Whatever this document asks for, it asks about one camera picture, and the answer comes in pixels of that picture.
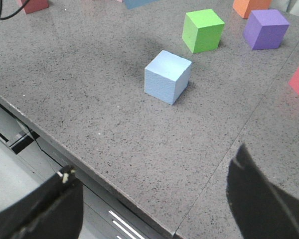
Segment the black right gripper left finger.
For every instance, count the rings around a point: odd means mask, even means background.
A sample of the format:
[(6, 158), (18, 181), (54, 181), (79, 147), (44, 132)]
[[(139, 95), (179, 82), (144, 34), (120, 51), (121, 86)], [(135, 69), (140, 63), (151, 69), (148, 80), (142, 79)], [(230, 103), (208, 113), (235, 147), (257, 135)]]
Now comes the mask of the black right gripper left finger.
[(67, 165), (0, 212), (0, 239), (76, 239), (83, 218), (83, 184)]

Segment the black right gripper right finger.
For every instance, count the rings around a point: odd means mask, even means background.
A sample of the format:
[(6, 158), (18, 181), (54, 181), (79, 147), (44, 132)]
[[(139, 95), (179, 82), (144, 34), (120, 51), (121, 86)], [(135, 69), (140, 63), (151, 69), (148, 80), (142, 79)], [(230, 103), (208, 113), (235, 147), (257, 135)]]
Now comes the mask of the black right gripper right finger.
[(299, 199), (271, 183), (242, 144), (229, 164), (227, 202), (245, 239), (299, 239)]

